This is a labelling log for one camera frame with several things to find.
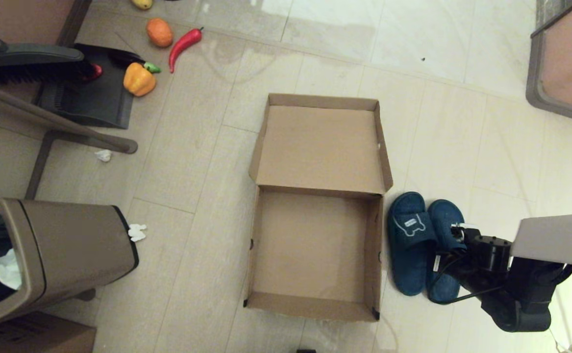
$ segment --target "black cable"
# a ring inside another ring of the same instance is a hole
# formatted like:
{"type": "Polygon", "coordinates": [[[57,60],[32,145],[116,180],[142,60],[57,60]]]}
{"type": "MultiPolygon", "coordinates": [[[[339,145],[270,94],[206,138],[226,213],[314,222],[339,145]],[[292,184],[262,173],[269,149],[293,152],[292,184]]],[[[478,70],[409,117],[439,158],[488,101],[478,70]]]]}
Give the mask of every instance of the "black cable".
{"type": "Polygon", "coordinates": [[[503,286],[497,286],[497,287],[489,288],[487,290],[481,290],[481,291],[477,291],[477,292],[474,292],[471,294],[463,295],[462,297],[457,297],[456,299],[452,299],[452,300],[436,300],[436,299],[433,299],[431,296],[432,295],[432,288],[434,288],[434,285],[436,284],[436,282],[438,282],[438,280],[445,274],[445,271],[447,271],[447,268],[449,268],[454,263],[460,261],[461,259],[464,259],[465,257],[467,257],[466,254],[462,255],[461,257],[457,257],[456,259],[449,262],[449,264],[446,264],[440,270],[440,272],[438,273],[436,278],[432,281],[432,283],[430,283],[429,286],[427,286],[427,299],[429,299],[430,302],[434,302],[436,304],[441,304],[441,305],[447,305],[447,304],[459,302],[461,300],[469,299],[472,297],[477,297],[478,295],[483,295],[483,294],[490,293],[492,291],[496,291],[496,290],[503,288],[503,286]]]}
{"type": "Polygon", "coordinates": [[[562,282],[566,281],[570,275],[572,275],[572,264],[566,264],[560,274],[552,280],[552,283],[555,285],[559,285],[562,282]]]}

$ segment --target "yellow fruit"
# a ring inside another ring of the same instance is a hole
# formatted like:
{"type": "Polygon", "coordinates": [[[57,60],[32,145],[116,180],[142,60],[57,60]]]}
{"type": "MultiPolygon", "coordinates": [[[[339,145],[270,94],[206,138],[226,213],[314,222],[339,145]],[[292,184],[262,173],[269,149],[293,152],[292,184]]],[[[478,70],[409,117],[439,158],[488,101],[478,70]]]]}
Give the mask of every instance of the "yellow fruit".
{"type": "Polygon", "coordinates": [[[147,23],[147,34],[151,42],[158,47],[167,47],[172,44],[172,30],[165,20],[161,18],[151,18],[147,23]]]}
{"type": "Polygon", "coordinates": [[[141,97],[155,88],[155,76],[139,63],[131,63],[124,72],[124,87],[135,96],[141,97]]]}
{"type": "Polygon", "coordinates": [[[141,10],[148,10],[153,6],[153,0],[131,0],[131,2],[141,10]]]}

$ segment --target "slipper logo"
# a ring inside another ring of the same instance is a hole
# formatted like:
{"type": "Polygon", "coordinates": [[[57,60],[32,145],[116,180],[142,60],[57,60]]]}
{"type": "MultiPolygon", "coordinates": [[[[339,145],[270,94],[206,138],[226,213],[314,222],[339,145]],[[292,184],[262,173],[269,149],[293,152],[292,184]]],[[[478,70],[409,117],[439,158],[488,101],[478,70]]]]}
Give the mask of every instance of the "slipper logo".
{"type": "Polygon", "coordinates": [[[421,222],[421,218],[419,215],[416,215],[416,218],[411,218],[404,222],[403,226],[397,223],[397,220],[393,217],[394,223],[399,227],[399,229],[403,230],[406,237],[413,237],[416,232],[419,230],[425,230],[425,225],[421,222]]]}

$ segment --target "beige trash can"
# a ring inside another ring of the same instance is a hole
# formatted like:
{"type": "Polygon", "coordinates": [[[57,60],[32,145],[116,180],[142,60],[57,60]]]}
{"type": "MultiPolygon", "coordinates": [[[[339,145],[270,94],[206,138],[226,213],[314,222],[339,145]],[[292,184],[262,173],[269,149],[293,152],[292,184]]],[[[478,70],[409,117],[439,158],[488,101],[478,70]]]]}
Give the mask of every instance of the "beige trash can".
{"type": "Polygon", "coordinates": [[[0,282],[0,321],[74,297],[138,266],[116,206],[0,199],[0,257],[13,249],[22,284],[0,282]]]}

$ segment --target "red chili pepper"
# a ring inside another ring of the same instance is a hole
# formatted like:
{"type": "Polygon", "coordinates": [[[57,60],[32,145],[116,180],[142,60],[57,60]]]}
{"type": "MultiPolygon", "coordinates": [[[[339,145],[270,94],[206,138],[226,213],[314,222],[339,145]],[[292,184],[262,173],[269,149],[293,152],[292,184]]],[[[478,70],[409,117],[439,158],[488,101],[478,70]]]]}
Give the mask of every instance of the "red chili pepper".
{"type": "Polygon", "coordinates": [[[94,73],[91,76],[82,78],[81,80],[84,82],[93,81],[102,76],[102,67],[95,63],[91,63],[91,65],[94,68],[94,73]]]}
{"type": "Polygon", "coordinates": [[[201,41],[201,38],[203,38],[203,35],[201,34],[202,30],[203,27],[201,27],[201,29],[196,29],[196,28],[192,29],[188,33],[185,33],[174,44],[174,46],[170,50],[170,55],[169,55],[169,66],[171,74],[174,72],[174,62],[176,62],[176,59],[179,57],[179,55],[181,55],[183,50],[186,50],[187,48],[201,41]]]}

